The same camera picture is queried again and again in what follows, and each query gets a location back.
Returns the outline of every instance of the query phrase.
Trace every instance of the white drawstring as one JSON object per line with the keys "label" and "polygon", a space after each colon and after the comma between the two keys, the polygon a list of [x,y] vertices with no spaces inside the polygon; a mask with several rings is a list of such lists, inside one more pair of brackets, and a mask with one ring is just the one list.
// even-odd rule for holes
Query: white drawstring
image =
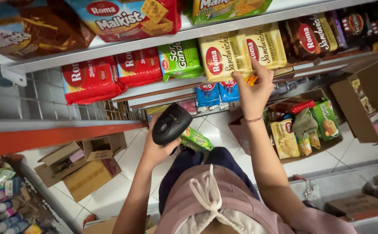
{"label": "white drawstring", "polygon": [[[196,226],[195,216],[192,215],[190,233],[191,234],[201,233],[213,221],[215,217],[222,218],[224,221],[227,222],[228,225],[230,225],[238,233],[240,234],[247,233],[245,232],[245,230],[241,230],[233,222],[231,222],[225,216],[223,216],[221,213],[218,212],[218,210],[222,206],[222,198],[221,198],[221,193],[219,192],[219,188],[217,186],[216,179],[213,176],[212,164],[211,164],[211,167],[209,168],[209,171],[204,172],[202,174],[201,179],[202,179],[202,182],[205,184],[205,190],[203,190],[201,184],[199,183],[197,179],[191,179],[189,182],[189,186],[193,194],[195,195],[196,199],[199,201],[199,203],[205,209],[211,211],[211,215],[205,221],[201,222],[199,226]],[[209,199],[209,192],[211,193],[212,201]]]}

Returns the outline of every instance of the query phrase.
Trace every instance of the green packaging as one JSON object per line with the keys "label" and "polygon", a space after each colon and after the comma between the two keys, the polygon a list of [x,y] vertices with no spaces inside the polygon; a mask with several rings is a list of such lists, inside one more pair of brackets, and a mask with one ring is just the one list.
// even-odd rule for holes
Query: green packaging
{"label": "green packaging", "polygon": [[182,133],[180,138],[182,139],[181,144],[195,151],[210,151],[213,149],[213,146],[209,139],[204,137],[202,134],[200,134],[191,127],[186,128],[186,130]]}
{"label": "green packaging", "polygon": [[322,140],[330,140],[341,134],[330,100],[317,102],[316,106],[310,109],[310,111],[313,118],[317,121],[320,132],[319,137]]}
{"label": "green packaging", "polygon": [[184,14],[192,24],[236,19],[264,13],[272,0],[191,0],[187,1]]}
{"label": "green packaging", "polygon": [[195,39],[160,45],[157,50],[165,83],[169,77],[195,78],[203,74]]}

